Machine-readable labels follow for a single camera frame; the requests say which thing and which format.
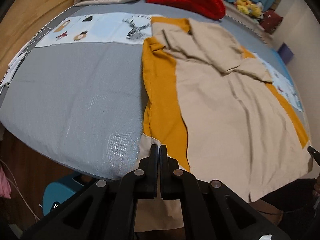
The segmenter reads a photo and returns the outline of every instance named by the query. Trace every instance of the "white wall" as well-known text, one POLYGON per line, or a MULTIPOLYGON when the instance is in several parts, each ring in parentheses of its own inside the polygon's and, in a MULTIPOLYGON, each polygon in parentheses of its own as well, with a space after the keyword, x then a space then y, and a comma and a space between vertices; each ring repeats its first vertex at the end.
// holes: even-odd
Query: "white wall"
MULTIPOLYGON (((312 145, 320 151, 320 25, 304 0, 282 0, 276 12, 284 17, 273 34, 278 49, 285 42, 294 53, 287 65, 308 119, 312 145)), ((313 176, 319 174, 314 165, 313 176)))

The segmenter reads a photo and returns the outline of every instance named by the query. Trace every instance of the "person's hand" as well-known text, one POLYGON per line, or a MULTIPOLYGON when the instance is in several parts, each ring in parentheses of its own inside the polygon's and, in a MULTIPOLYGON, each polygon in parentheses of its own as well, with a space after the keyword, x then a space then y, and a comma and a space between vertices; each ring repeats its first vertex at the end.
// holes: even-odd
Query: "person's hand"
POLYGON ((320 197, 320 174, 317 178, 317 182, 314 185, 314 191, 312 192, 315 197, 320 197))

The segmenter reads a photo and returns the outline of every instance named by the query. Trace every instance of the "mustard yellow fabric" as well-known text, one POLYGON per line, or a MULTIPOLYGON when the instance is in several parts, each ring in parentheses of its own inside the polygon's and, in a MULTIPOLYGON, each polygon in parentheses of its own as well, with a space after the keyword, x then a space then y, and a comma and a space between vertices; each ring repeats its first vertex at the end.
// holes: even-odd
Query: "mustard yellow fabric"
MULTIPOLYGON (((190 31, 188 19, 152 17, 151 23, 155 22, 177 25, 185 32, 190 31)), ((176 61, 164 52, 163 48, 164 46, 155 37, 147 38, 143 43, 142 75, 149 96, 144 113, 143 133, 166 144, 169 156, 178 160, 179 165, 185 170, 190 171, 187 158, 188 132, 181 117, 176 91, 176 61)), ((243 46, 242 49, 244 58, 255 58, 243 46)), ((304 148, 308 142, 308 135, 292 106, 273 85, 266 83, 266 86, 292 120, 301 146, 304 148)))

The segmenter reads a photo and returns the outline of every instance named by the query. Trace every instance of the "pink cloth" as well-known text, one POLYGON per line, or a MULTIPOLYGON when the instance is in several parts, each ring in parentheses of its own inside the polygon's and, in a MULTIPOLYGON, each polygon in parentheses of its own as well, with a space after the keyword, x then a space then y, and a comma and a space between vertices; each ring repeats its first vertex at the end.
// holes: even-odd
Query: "pink cloth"
POLYGON ((0 165, 0 197, 11 198, 11 187, 0 165))

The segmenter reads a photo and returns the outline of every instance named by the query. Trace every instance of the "metal screw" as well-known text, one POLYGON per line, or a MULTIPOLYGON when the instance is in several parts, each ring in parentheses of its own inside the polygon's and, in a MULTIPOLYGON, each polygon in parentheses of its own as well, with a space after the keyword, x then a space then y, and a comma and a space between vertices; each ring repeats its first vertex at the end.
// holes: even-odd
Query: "metal screw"
POLYGON ((220 188, 221 187, 221 182, 218 180, 214 180, 211 182, 211 186, 215 188, 220 188))
POLYGON ((97 187, 104 187, 105 185, 107 185, 107 182, 103 179, 98 180, 96 183, 97 187))
POLYGON ((181 176, 183 174, 183 171, 180 170, 180 169, 176 169, 173 171, 173 174, 176 175, 176 176, 181 176))
POLYGON ((136 174, 137 176, 141 176, 144 174, 144 170, 141 170, 141 169, 137 169, 134 171, 134 174, 136 174))

